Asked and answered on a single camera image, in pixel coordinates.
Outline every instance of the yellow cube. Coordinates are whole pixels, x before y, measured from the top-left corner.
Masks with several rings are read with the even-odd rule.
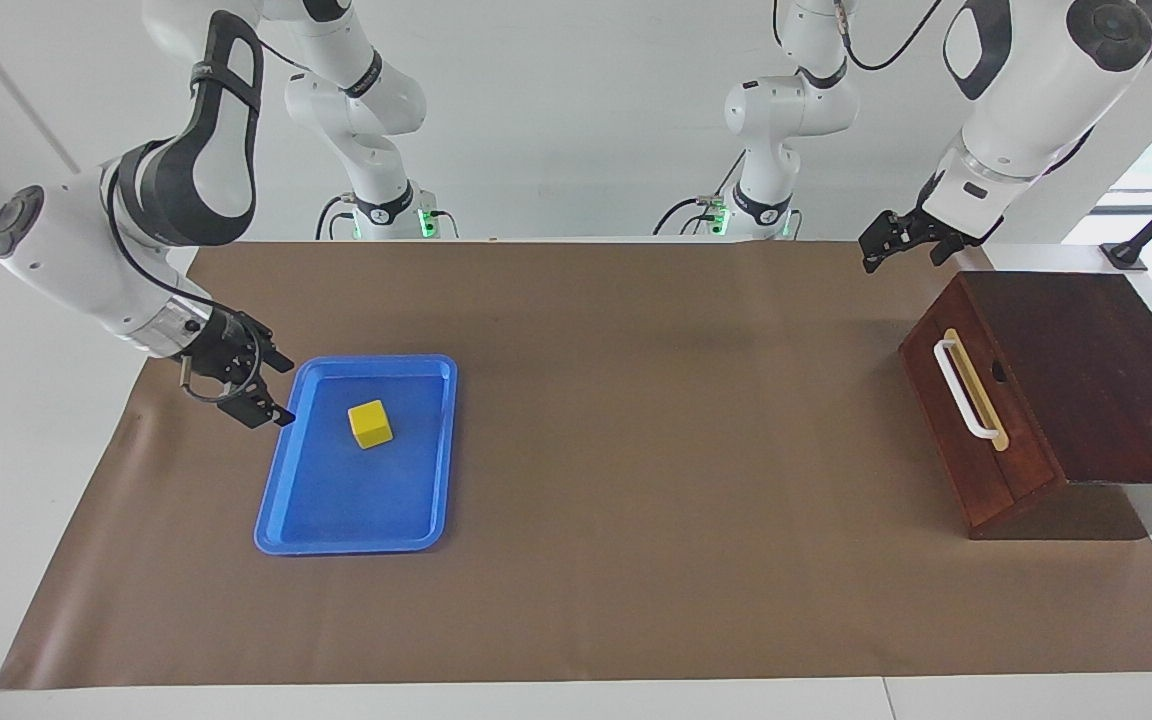
[[[349,409],[349,429],[358,447],[371,450],[372,447],[387,444],[394,439],[394,430],[389,429],[389,416],[385,415],[385,406],[379,400],[372,400],[364,406]]]

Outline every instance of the black clamp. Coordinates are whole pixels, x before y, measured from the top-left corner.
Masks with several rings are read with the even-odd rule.
[[[249,429],[258,429],[271,420],[285,427],[296,420],[296,415],[270,395],[270,387],[255,365],[260,357],[262,364],[279,373],[287,373],[293,366],[291,359],[274,346],[274,333],[264,323],[242,311],[230,314],[215,306],[207,324],[194,332],[197,333],[195,340],[175,356],[180,363],[180,388],[189,396],[214,402],[221,411]],[[197,395],[191,387],[195,374],[222,382],[225,395]]]
[[[940,268],[955,253],[969,247],[984,245],[984,241],[988,240],[1001,223],[1002,220],[998,220],[984,237],[972,237],[969,234],[956,232],[923,209],[917,209],[908,215],[897,215],[890,210],[884,211],[861,234],[861,251],[865,255],[865,272],[873,274],[878,266],[882,265],[882,260],[927,242],[935,243],[935,247],[932,247],[932,264]]]

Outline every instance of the plastic tray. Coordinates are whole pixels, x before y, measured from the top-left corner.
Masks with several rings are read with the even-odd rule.
[[[301,366],[256,521],[270,555],[415,552],[447,511],[456,363],[442,355],[316,357]],[[394,439],[363,450],[349,407],[380,400]]]

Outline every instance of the brown paper mat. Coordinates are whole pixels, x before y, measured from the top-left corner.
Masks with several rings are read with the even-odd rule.
[[[1151,543],[964,539],[896,356],[924,258],[252,243],[194,275],[296,361],[458,362],[447,533],[262,555],[275,433],[150,363],[0,688],[1152,670]]]

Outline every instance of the white table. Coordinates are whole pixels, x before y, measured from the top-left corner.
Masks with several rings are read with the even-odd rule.
[[[1106,268],[1091,247],[990,250],[999,270]],[[894,262],[923,259],[908,256]],[[1134,275],[1134,282],[1152,306],[1146,275]],[[142,364],[143,357],[131,347],[40,300],[0,268],[0,662]],[[82,411],[63,415],[63,407]],[[168,714],[1135,719],[1152,717],[1152,674],[0,694],[0,717]]]

